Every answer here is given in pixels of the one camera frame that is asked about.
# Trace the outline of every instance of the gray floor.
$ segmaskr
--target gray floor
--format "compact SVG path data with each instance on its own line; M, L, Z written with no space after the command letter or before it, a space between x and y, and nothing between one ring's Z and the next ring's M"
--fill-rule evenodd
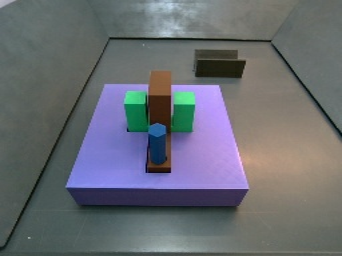
M196 49L238 49L242 79L196 78ZM79 207L65 189L106 83L220 84L250 192L238 208ZM272 44L113 40L5 253L342 252L342 143Z
M110 37L272 40L300 0L89 0Z

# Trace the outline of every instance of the green cube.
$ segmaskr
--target green cube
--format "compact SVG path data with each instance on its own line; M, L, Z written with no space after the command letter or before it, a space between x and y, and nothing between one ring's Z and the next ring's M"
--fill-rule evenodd
M128 91L125 97L126 119L130 132L148 132L148 92Z
M194 92L174 93L173 132L193 132L196 117Z

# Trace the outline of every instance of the brown upright board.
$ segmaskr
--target brown upright board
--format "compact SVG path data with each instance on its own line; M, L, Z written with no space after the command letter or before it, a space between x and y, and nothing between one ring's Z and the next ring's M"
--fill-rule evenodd
M172 72L152 71L149 86L150 124L161 123L172 132Z
M172 72L152 71L149 86L150 125L160 123L168 128L166 157L164 164L148 160L148 172L172 172Z

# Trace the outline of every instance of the blue cylinder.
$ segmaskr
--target blue cylinder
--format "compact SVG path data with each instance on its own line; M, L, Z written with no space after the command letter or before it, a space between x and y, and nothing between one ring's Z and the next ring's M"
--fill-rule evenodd
M149 128L150 158L154 164L166 161L166 126L156 123Z

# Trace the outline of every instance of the gray wall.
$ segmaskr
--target gray wall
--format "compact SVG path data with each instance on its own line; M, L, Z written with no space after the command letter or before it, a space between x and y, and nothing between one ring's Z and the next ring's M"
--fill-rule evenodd
M109 37L87 1L18 0L0 38L2 247Z
M342 1L303 1L273 44L342 132Z
M90 0L110 37L270 40L300 0Z

